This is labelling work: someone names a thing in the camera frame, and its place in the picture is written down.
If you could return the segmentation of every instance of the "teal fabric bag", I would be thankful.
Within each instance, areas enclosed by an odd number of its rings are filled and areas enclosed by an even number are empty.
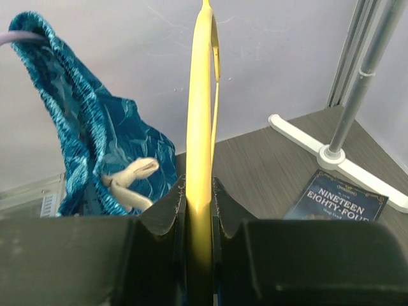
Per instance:
[[[112,196],[102,175],[153,157],[159,169],[128,189],[153,203],[177,180],[174,144],[139,116],[136,103],[110,94],[85,67],[50,24],[35,12],[17,15],[10,31],[31,31],[45,37],[42,45],[14,43],[55,124],[66,168],[66,197],[60,215],[139,214]]]

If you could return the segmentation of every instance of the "drawstring bag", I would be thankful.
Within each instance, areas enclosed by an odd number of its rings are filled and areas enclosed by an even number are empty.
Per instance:
[[[59,215],[139,214],[177,180],[174,144],[141,120],[136,103],[105,86],[35,12],[10,31],[44,43],[14,43],[57,130],[66,168]]]

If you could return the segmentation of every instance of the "metal pole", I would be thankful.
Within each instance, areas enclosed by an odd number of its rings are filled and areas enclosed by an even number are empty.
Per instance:
[[[340,122],[334,132],[333,138],[331,139],[327,152],[328,157],[335,157],[340,153],[351,124],[363,102],[368,86],[375,76],[375,69],[377,68],[388,42],[390,41],[391,35],[398,24],[406,2],[407,0],[388,0],[380,18],[379,25],[375,30],[374,37],[359,69],[358,78],[354,81],[353,88],[351,89]]]

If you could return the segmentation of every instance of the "book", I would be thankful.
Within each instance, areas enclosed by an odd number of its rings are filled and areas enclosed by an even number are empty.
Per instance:
[[[284,219],[375,221],[387,200],[386,196],[317,170]]]

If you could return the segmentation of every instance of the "white wall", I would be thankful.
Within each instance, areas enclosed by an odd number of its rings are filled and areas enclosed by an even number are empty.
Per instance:
[[[358,122],[408,173],[408,8],[381,59]]]
[[[219,140],[326,106],[356,0],[212,1],[219,24]],[[36,10],[102,82],[185,150],[189,61],[200,0],[7,0],[0,31]],[[0,48],[0,191],[64,170],[25,68]]]

